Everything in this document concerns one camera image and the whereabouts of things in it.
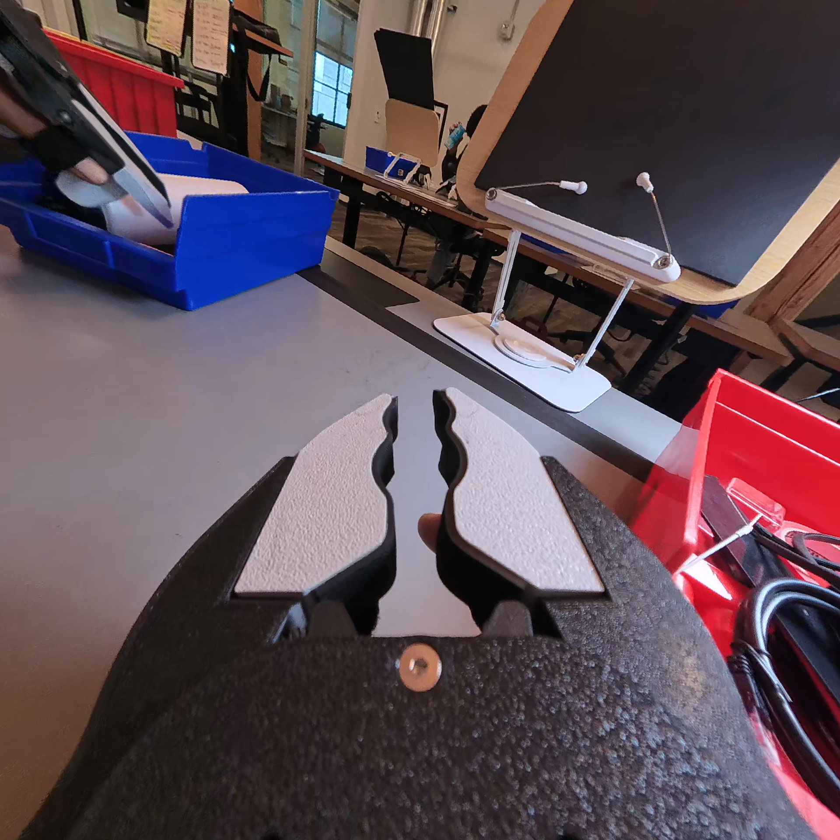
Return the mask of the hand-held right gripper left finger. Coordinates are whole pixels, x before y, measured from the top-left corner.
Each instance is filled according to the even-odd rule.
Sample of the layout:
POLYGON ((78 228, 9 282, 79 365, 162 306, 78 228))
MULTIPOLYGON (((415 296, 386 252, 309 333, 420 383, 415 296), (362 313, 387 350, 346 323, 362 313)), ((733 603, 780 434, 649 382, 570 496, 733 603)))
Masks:
POLYGON ((396 574, 397 400, 383 393, 302 448, 255 539, 237 596, 382 597, 396 574))

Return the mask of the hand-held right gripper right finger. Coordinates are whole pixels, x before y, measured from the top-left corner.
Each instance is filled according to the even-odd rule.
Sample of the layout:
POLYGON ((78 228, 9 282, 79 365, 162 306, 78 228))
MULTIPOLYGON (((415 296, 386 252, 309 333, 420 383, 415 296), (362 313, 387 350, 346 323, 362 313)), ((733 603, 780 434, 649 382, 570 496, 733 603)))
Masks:
POLYGON ((606 586, 538 450, 467 394, 434 392, 438 470, 447 485, 437 573, 486 625, 503 602, 537 624, 550 601, 591 601, 606 586))

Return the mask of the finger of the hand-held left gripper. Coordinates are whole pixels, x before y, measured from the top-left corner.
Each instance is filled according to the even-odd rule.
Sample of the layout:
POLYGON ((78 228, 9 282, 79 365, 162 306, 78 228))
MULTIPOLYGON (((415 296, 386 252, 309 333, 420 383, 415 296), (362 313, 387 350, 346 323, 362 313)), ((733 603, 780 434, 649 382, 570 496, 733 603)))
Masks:
POLYGON ((167 228, 173 228, 172 205, 160 177, 114 122, 107 110, 80 82, 73 86, 72 124, 91 156, 110 173, 112 181, 167 228))
POLYGON ((59 173, 55 184, 63 197, 80 207, 105 207, 128 195, 126 190, 114 180, 109 180, 104 184, 93 184, 71 171, 59 173))

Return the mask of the person's left hand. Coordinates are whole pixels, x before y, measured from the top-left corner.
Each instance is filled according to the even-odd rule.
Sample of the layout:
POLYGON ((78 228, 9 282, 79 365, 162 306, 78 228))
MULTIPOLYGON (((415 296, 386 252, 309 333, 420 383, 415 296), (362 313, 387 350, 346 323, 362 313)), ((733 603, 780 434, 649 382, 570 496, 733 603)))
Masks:
POLYGON ((49 172, 71 172, 82 181, 103 186, 111 175, 66 131, 49 123, 10 86, 1 81, 2 138, 14 140, 32 154, 49 172))

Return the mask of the large red storage bin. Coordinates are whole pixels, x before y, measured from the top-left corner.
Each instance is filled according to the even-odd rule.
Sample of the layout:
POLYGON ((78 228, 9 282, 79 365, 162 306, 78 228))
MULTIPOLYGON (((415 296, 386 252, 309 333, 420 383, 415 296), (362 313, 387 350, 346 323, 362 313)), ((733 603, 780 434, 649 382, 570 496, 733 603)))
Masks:
POLYGON ((183 80, 56 30, 45 33, 122 130, 176 137, 183 80))

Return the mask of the white board stand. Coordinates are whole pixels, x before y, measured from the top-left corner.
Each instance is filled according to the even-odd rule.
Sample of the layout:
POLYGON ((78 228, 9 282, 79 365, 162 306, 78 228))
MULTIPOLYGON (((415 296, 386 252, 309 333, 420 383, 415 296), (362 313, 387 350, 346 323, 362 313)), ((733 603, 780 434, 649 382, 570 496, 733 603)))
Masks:
POLYGON ((611 389, 611 385, 602 374, 589 367, 589 361, 629 291, 639 281, 669 284, 681 274, 650 174, 640 172, 635 183, 652 201, 664 236, 663 249, 629 237, 608 234, 553 213, 518 194, 518 191, 530 187, 554 186, 581 196, 587 189, 584 182, 563 180, 515 185, 506 189, 491 187, 485 194, 486 210, 512 224, 493 309, 491 313, 436 319, 435 330, 460 349, 562 411, 578 413, 593 404, 611 389), (546 242, 557 240, 569 246, 575 255, 593 257, 599 267, 619 270, 621 290, 582 354, 573 357, 554 348, 546 340, 508 321, 504 314, 505 295, 524 232, 539 235, 546 242))

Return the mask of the paper flip chart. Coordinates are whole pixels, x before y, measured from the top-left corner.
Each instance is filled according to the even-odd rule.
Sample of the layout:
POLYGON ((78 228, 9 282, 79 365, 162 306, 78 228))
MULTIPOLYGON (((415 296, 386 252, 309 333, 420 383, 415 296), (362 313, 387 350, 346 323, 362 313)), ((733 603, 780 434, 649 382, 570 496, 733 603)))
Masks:
POLYGON ((192 2, 192 64, 222 77, 228 74, 228 45, 232 4, 229 1, 192 2))
POLYGON ((170 56, 183 57, 188 1, 148 1, 145 43, 170 56))

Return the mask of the thin white stick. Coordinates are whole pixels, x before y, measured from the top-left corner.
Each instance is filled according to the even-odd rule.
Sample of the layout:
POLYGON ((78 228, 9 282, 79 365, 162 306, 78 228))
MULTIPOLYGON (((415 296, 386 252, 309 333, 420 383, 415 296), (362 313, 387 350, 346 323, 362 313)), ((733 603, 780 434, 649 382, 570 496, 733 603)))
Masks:
POLYGON ((762 514, 756 515, 752 518, 748 523, 744 524, 739 528, 737 531, 733 532, 731 535, 727 536, 725 539, 720 540, 719 542, 713 544, 709 547, 705 552, 694 556, 693 558, 687 560, 686 562, 682 563, 680 567, 674 572, 673 574, 683 574, 691 569, 693 566, 698 564, 699 562, 705 561, 709 559, 712 555, 722 551, 724 548, 727 548, 732 543, 743 539, 744 537, 749 536, 756 528, 756 526, 760 523, 760 520, 763 518, 762 514))

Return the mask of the window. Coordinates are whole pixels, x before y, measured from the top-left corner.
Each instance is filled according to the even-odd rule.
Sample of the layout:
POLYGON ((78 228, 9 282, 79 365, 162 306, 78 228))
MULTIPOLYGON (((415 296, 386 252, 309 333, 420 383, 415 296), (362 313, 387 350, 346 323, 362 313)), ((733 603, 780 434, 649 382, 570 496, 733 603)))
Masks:
POLYGON ((350 110, 352 78, 351 65, 316 51, 310 110, 312 117, 345 129, 350 110))

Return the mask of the long wooden table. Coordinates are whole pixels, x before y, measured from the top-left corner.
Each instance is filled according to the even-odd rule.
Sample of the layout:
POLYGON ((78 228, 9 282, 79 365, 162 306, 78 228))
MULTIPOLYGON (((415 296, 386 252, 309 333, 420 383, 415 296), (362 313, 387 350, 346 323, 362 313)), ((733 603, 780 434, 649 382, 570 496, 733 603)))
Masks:
MULTIPOLYGON (((336 227, 331 236, 386 268, 396 270, 409 279, 425 285, 471 311, 488 311, 490 296, 497 290, 501 276, 500 245, 485 238, 485 230, 456 219, 467 211, 445 212, 431 207, 431 198, 404 198, 394 189, 403 186, 377 170, 355 169, 341 159, 309 151, 307 159, 322 168, 322 182, 338 189, 346 203, 343 207, 343 232, 336 227), (402 239, 397 258, 403 258, 406 237, 411 230, 426 239, 416 248, 427 260, 420 267, 393 262, 377 247, 380 239, 372 236, 359 240, 362 213, 374 215, 373 231, 381 238, 395 236, 399 224, 402 239)), ((582 276, 546 266, 535 258, 518 252, 514 277, 507 292, 506 307, 527 326, 547 332, 551 341, 564 348, 583 344, 595 332, 595 317, 605 316, 615 296, 607 289, 582 276)), ((666 322, 676 310, 666 305, 662 313, 642 303, 642 292, 634 290, 617 314, 617 325, 610 328, 598 346, 608 373, 615 373, 613 382, 621 384, 631 368, 637 366, 651 341, 656 341, 666 322)), ((762 322, 751 320, 734 328, 725 322, 706 320, 694 313, 688 331, 682 333, 670 350, 663 352, 646 372, 633 395, 663 413, 677 412, 677 405, 686 406, 692 396, 706 387, 716 370, 735 372, 734 363, 741 354, 747 363, 762 359, 771 362, 766 378, 775 388, 788 382, 805 360, 791 355, 791 346, 762 322)))

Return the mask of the beige board on stand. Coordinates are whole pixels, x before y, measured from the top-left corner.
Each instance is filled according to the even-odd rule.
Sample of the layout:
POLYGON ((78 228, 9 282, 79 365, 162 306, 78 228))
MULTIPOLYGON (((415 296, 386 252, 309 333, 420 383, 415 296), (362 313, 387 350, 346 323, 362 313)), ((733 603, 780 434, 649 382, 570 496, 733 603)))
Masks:
POLYGON ((417 172, 438 162, 439 122, 434 109, 389 98, 385 103, 385 149, 390 155, 384 176, 409 184, 417 172))

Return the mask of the black panel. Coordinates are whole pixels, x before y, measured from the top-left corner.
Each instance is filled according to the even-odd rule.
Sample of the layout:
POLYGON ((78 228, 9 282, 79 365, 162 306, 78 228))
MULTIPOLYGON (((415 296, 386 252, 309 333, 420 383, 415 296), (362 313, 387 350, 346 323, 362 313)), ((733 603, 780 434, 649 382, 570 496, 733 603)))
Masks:
POLYGON ((388 98, 434 110, 432 40, 379 28, 374 32, 374 42, 388 98))

